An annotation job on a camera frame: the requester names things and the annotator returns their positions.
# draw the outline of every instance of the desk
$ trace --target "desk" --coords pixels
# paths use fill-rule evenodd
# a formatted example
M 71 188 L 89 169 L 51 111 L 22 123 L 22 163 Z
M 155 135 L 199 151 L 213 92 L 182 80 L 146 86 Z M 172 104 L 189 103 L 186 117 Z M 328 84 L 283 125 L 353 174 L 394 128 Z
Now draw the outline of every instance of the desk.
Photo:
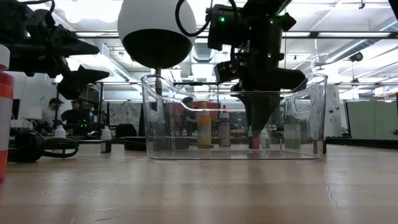
M 153 161 L 144 152 L 9 164 L 0 223 L 396 223 L 398 152 L 328 146 L 323 161 Z

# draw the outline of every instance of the black and white sphere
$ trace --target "black and white sphere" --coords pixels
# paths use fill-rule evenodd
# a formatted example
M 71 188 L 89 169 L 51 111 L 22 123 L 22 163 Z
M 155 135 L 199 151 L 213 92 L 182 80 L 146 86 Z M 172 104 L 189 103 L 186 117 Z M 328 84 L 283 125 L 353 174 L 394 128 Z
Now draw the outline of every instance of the black and white sphere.
M 130 57 L 150 68 L 170 68 L 190 53 L 194 37 L 183 35 L 175 21 L 178 0 L 124 0 L 118 19 L 119 37 Z M 180 20 L 193 33 L 197 25 L 189 4 L 181 6 Z

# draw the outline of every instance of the white wall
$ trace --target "white wall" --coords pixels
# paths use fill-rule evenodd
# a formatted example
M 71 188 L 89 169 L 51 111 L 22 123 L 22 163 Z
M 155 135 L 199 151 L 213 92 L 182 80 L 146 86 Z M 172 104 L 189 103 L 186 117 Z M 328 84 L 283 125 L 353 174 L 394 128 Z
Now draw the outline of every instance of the white wall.
M 52 85 L 52 79 L 46 74 L 36 74 L 34 77 L 27 77 L 22 72 L 8 72 L 15 78 L 14 99 L 20 99 L 19 119 L 22 119 L 24 112 L 31 107 L 44 107 L 49 104 L 51 98 L 57 96 L 57 86 Z M 64 102 L 60 108 L 60 114 L 72 108 L 70 101 L 60 96 Z

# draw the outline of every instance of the black cable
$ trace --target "black cable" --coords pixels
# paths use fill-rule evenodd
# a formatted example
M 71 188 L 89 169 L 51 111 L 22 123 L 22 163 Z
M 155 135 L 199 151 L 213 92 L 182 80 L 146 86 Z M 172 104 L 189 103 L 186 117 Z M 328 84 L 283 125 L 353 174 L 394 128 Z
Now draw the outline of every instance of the black cable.
M 51 1 L 50 13 L 53 13 L 55 9 L 55 1 L 54 0 L 38 0 L 38 1 L 22 1 L 21 3 L 29 5 L 29 4 L 43 4 Z
M 51 149 L 74 149 L 72 153 L 48 152 Z M 35 162 L 42 156 L 52 158 L 69 158 L 77 154 L 79 143 L 70 139 L 47 139 L 37 131 L 27 130 L 18 134 L 15 141 L 10 145 L 9 162 Z
M 48 152 L 46 150 L 51 150 L 51 149 L 74 149 L 72 153 L 56 153 L 56 152 Z M 77 141 L 73 141 L 70 139 L 64 139 L 64 138 L 53 138 L 53 139 L 48 139 L 45 143 L 44 146 L 44 152 L 43 156 L 46 157 L 52 157 L 52 158 L 62 158 L 66 159 L 69 157 L 73 157 L 77 154 L 79 151 L 79 143 Z
M 175 21 L 177 22 L 178 28 L 184 35 L 186 35 L 187 37 L 196 37 L 197 35 L 201 34 L 207 28 L 207 26 L 210 23 L 210 20 L 207 19 L 205 25 L 203 25 L 203 27 L 201 27 L 198 31 L 196 31 L 194 33 L 188 33 L 188 31 L 182 26 L 181 19 L 180 19 L 180 10 L 181 10 L 181 6 L 184 2 L 185 2 L 185 0 L 179 0 L 177 3 L 177 6 L 175 7 Z M 210 8 L 211 7 L 213 7 L 213 0 L 211 0 L 211 3 L 210 3 Z
M 238 7 L 236 6 L 236 3 L 234 0 L 228 0 L 228 1 L 231 4 L 232 10 L 234 13 L 234 24 L 235 24 L 235 26 L 238 26 Z M 209 18 L 206 18 L 205 25 L 203 25 L 203 27 L 200 28 L 198 31 L 196 31 L 192 34 L 188 33 L 187 30 L 182 26 L 182 23 L 180 20 L 180 10 L 181 10 L 181 6 L 184 2 L 185 2 L 185 0 L 178 0 L 177 6 L 175 8 L 175 21 L 177 23 L 178 28 L 184 35 L 186 35 L 187 37 L 196 37 L 199 34 L 201 34 L 208 27 L 210 20 L 211 20 L 211 18 L 210 18 L 211 16 L 209 16 Z M 211 3 L 210 3 L 210 8 L 212 8 L 212 7 L 213 7 L 213 0 L 211 0 Z M 230 57 L 231 57 L 231 60 L 235 59 L 235 44 L 231 45 Z

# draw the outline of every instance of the bottle cap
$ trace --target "bottle cap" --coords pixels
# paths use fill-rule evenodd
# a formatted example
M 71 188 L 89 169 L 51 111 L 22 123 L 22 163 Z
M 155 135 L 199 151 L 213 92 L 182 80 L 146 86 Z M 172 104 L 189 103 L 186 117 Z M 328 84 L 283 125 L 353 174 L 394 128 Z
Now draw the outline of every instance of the bottle cap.
M 112 137 L 111 130 L 109 130 L 108 126 L 105 126 L 105 128 L 102 130 L 101 138 L 111 138 L 111 137 Z
M 54 133 L 55 138 L 67 138 L 66 131 L 63 129 L 62 125 L 58 125 Z
M 0 66 L 4 66 L 7 70 L 10 67 L 10 50 L 7 47 L 0 45 Z
M 229 113 L 226 113 L 226 112 L 221 113 L 220 114 L 220 119 L 229 119 Z

